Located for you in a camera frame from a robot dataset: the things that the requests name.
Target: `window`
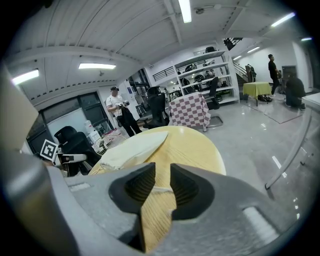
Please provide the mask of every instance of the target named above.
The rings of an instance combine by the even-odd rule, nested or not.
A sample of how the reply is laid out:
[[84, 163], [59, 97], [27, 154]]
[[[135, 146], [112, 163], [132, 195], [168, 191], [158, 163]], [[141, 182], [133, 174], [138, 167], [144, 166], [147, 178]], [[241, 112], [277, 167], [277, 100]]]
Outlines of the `window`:
[[88, 106], [92, 106], [92, 105], [100, 103], [100, 100], [97, 97], [97, 95], [95, 93], [93, 93], [93, 94], [87, 94], [84, 96], [80, 96], [80, 102], [81, 102], [81, 106], [83, 108], [86, 108]]
[[77, 98], [72, 98], [62, 103], [58, 103], [52, 107], [49, 107], [43, 111], [44, 119], [46, 123], [62, 117], [72, 111], [75, 111], [80, 108], [80, 104]]
[[43, 115], [42, 113], [39, 113], [29, 131], [26, 141], [28, 142], [33, 153], [40, 153], [45, 139], [53, 142], [52, 136], [44, 122]]
[[87, 108], [84, 110], [84, 114], [91, 121], [92, 125], [107, 117], [100, 104]]
[[102, 123], [96, 125], [94, 128], [99, 133], [100, 136], [103, 136], [112, 130], [110, 125], [111, 124], [108, 122], [108, 120], [106, 120], [106, 121], [103, 121]]
[[82, 108], [85, 118], [91, 121], [93, 127], [101, 136], [113, 129], [97, 93], [80, 95], [39, 112], [39, 116], [26, 138], [32, 152], [40, 153], [45, 139], [51, 142], [54, 141], [54, 135], [51, 135], [47, 127], [50, 122], [80, 108]]
[[45, 129], [46, 129], [46, 127], [45, 127], [44, 120], [42, 118], [42, 115], [39, 114], [38, 117], [36, 118], [36, 120], [34, 121], [27, 138], [32, 137], [33, 135], [35, 135], [39, 132], [42, 132]]

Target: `chair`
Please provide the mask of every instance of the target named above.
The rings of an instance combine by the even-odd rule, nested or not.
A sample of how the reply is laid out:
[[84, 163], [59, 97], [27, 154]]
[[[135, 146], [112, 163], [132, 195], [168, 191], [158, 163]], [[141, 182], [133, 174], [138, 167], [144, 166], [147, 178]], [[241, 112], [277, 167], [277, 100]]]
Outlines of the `chair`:
[[[210, 81], [209, 97], [205, 98], [206, 100], [211, 99], [211, 102], [207, 103], [209, 110], [218, 110], [220, 108], [220, 104], [216, 99], [218, 82], [219, 82], [219, 78], [217, 76]], [[224, 124], [221, 117], [218, 115], [212, 116], [210, 123], [214, 123], [214, 124], [211, 124], [208, 127], [218, 127]]]
[[[58, 130], [54, 137], [59, 141], [59, 148], [61, 148], [64, 154], [85, 154], [87, 156], [86, 162], [92, 167], [101, 158], [101, 156], [98, 155], [90, 145], [86, 135], [83, 132], [77, 132], [71, 126], [65, 126]], [[76, 175], [78, 173], [78, 168], [81, 169], [81, 173], [85, 170], [82, 168], [80, 163], [74, 164], [72, 166], [72, 170], [69, 170], [70, 175]]]
[[152, 121], [145, 121], [144, 128], [152, 129], [169, 124], [169, 116], [166, 113], [166, 95], [160, 91], [159, 86], [151, 87], [147, 91], [148, 104], [152, 113]]

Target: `man in black shirt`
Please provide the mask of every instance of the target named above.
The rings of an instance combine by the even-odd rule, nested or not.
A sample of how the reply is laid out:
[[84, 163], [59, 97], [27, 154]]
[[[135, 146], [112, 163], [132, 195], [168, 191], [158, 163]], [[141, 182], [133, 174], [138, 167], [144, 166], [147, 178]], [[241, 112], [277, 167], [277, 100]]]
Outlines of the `man in black shirt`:
[[272, 86], [272, 90], [271, 90], [271, 96], [275, 96], [275, 90], [277, 88], [277, 86], [279, 85], [279, 80], [278, 80], [278, 69], [276, 67], [276, 64], [274, 63], [275, 61], [275, 57], [272, 54], [268, 55], [270, 61], [269, 61], [269, 71], [270, 71], [270, 77], [273, 81], [273, 86]]
[[294, 74], [290, 74], [285, 85], [285, 104], [289, 108], [299, 107], [300, 110], [304, 111], [306, 107], [301, 102], [301, 98], [304, 96], [306, 96], [304, 84]]

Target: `table with yellow cloth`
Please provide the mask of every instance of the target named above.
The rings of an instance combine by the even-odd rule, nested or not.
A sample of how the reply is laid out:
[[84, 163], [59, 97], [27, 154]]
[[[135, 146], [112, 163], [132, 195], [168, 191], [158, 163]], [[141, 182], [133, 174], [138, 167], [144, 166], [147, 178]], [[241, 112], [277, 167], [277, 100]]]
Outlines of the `table with yellow cloth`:
[[271, 88], [268, 82], [247, 82], [243, 84], [243, 95], [250, 95], [256, 99], [258, 105], [258, 95], [270, 95]]
[[[171, 188], [170, 164], [172, 163], [226, 174], [224, 162], [216, 146], [206, 136], [194, 129], [185, 126], [163, 126], [146, 130], [135, 136], [162, 131], [168, 131], [167, 138], [145, 161], [145, 163], [155, 162], [155, 187]], [[106, 172], [98, 162], [89, 175]], [[154, 249], [170, 230], [171, 211], [175, 208], [176, 199], [173, 192], [155, 190], [149, 194], [141, 209], [146, 252]]]

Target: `man in white shirt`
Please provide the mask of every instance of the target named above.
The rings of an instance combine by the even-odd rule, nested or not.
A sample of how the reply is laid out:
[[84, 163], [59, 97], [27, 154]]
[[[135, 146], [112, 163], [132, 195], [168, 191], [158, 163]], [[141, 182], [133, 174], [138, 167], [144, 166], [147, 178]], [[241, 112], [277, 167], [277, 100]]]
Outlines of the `man in white shirt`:
[[122, 107], [119, 106], [119, 104], [123, 103], [124, 100], [120, 95], [118, 95], [118, 91], [119, 89], [116, 86], [111, 87], [111, 95], [105, 101], [106, 109], [108, 112], [112, 113], [112, 115], [126, 130], [128, 135], [132, 137], [135, 133], [141, 133], [141, 130], [129, 109], [124, 105], [122, 105]]

